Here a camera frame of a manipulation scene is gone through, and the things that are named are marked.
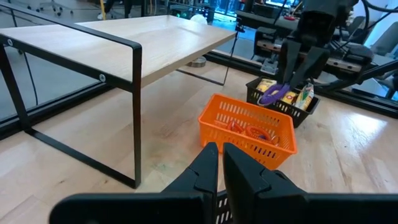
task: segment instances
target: purple object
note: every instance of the purple object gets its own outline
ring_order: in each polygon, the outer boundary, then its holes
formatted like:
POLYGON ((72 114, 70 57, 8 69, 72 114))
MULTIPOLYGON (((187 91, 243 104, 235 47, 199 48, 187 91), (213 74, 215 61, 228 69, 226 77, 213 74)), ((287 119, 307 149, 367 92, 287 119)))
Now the purple object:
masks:
POLYGON ((290 85, 288 84, 275 84, 272 85, 268 90, 266 90, 261 98, 259 98, 259 105, 270 105, 277 100, 282 99, 285 94, 290 90, 290 85))

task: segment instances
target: orange plastic basket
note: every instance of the orange plastic basket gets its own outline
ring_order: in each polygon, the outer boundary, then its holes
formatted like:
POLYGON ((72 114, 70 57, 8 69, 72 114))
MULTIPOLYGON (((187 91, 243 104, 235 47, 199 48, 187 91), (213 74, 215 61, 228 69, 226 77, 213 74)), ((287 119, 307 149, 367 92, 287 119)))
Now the orange plastic basket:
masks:
POLYGON ((201 146, 215 142, 222 153, 225 142, 233 143, 268 169, 278 168, 297 152, 292 118, 276 111, 214 94, 198 120, 201 146), (230 121, 243 128, 251 125, 264 129, 279 143, 273 145, 230 131, 226 129, 230 121))

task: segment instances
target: light wood surface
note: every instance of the light wood surface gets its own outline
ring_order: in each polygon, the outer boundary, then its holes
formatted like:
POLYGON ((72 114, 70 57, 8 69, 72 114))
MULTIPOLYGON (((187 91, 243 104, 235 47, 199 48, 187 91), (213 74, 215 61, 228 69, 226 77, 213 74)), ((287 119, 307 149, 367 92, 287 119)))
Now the light wood surface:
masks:
MULTIPOLYGON (((225 67, 187 68, 221 78, 225 67)), ((211 95, 246 99, 253 75, 230 69, 224 87, 172 72, 142 89, 142 185, 159 192, 201 151, 198 115, 211 95)), ((35 128, 132 175, 131 94, 109 91, 35 128)), ((398 192, 398 121, 321 98, 295 130, 298 153, 279 169, 308 192, 398 192)), ((222 163, 219 190, 224 189, 222 163)), ((81 192, 134 192, 24 134, 0 141, 0 224, 45 223, 62 198, 81 192)))
MULTIPOLYGON (((195 60, 234 37, 226 29, 174 16, 79 23, 142 45, 142 86, 195 60)), ((132 80, 131 48, 58 25, 0 29, 0 34, 132 80)))

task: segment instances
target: snack package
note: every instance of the snack package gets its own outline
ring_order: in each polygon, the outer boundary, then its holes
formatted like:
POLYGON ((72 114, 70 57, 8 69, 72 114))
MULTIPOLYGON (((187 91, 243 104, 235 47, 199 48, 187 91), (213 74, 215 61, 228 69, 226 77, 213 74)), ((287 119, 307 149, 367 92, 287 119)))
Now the snack package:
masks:
POLYGON ((266 90, 269 89, 269 87, 271 87, 272 85, 275 85, 275 84, 276 84, 275 80, 269 80, 269 79, 263 78, 261 80, 261 82, 258 84, 256 90, 265 92, 266 90))
POLYGON ((294 93, 292 91, 288 91, 285 94, 285 96, 283 97, 282 101, 292 105, 294 103, 294 101, 295 101, 296 96, 297 96, 297 93, 294 93))
POLYGON ((312 98, 314 96, 313 92, 313 85, 311 83, 308 83, 298 94, 297 100, 294 104, 295 107, 301 109, 301 110, 306 110, 308 106, 310 105, 312 98))
MULTIPOLYGON (((275 85, 276 81, 275 80, 269 80, 266 78, 263 78, 260 82, 260 84, 258 84, 257 86, 257 90, 265 92, 266 90, 268 90, 272 85, 275 85)), ((285 96, 283 97, 282 101, 288 104, 293 104, 294 103, 294 99, 297 96, 296 93, 292 92, 292 91, 288 91, 285 96)))

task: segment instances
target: wooden floor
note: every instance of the wooden floor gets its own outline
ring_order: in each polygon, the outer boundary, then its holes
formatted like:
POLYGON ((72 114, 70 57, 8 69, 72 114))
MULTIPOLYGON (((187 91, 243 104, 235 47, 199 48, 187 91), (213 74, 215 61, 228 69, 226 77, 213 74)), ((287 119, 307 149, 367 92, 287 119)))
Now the wooden floor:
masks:
MULTIPOLYGON (((210 62, 183 69, 220 81, 226 70, 210 62)), ((230 70, 221 87, 173 72, 142 89, 143 182, 136 192, 159 192, 173 181, 201 151, 197 118, 210 96, 245 100, 253 79, 230 70)), ((35 128, 132 176, 131 107, 130 93, 112 90, 35 128)), ((321 98, 296 129, 298 154, 280 170, 308 192, 398 192, 396 133, 398 120, 321 98)), ((1 224, 45 223, 52 206, 81 192, 134 191, 24 133, 0 141, 1 224)))

